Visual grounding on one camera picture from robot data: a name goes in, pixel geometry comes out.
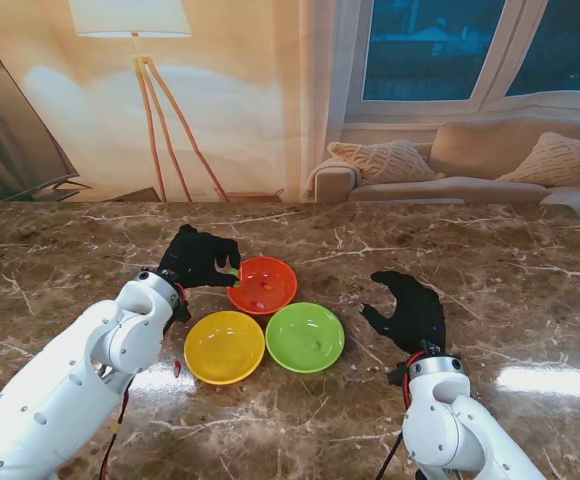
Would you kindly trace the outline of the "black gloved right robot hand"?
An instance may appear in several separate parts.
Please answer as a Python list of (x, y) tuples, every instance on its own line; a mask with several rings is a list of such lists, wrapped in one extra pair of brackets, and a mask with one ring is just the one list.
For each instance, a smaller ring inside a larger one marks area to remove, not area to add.
[(391, 339), (408, 354), (425, 349), (424, 344), (446, 350), (446, 327), (443, 306), (438, 294), (421, 284), (413, 276), (396, 271), (377, 271), (370, 278), (384, 285), (396, 299), (390, 317), (380, 314), (373, 306), (363, 304), (361, 315), (381, 336)]

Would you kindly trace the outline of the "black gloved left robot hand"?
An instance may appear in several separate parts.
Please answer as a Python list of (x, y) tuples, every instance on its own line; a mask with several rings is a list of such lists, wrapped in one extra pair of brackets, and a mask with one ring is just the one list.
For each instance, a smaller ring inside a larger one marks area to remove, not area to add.
[(239, 282), (241, 255), (238, 243), (189, 224), (180, 227), (162, 257), (157, 272), (184, 289), (233, 287)]

